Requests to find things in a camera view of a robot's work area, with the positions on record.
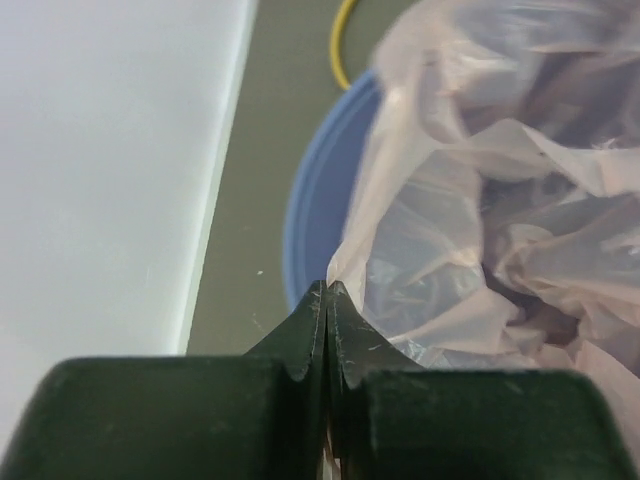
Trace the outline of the blue trash bin yellow rim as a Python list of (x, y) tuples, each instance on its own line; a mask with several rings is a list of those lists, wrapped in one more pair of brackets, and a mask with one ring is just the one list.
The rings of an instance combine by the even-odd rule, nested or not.
[(316, 130), (296, 172), (286, 209), (282, 272), (294, 310), (339, 247), (368, 132), (381, 102), (372, 70), (338, 99)]

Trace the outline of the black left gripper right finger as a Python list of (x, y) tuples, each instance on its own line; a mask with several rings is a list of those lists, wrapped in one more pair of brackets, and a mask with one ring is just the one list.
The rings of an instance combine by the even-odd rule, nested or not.
[(326, 289), (331, 448), (346, 479), (635, 479), (603, 396), (566, 370), (420, 367)]

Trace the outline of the pink plastic trash bag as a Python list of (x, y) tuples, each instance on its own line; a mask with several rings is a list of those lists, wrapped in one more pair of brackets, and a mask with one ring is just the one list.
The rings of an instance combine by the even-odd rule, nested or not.
[(639, 5), (421, 1), (327, 271), (431, 368), (639, 390)]

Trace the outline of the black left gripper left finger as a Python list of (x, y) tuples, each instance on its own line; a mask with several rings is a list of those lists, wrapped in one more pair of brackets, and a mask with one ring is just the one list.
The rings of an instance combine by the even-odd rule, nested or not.
[(5, 479), (318, 479), (326, 285), (239, 356), (69, 359), (39, 383)]

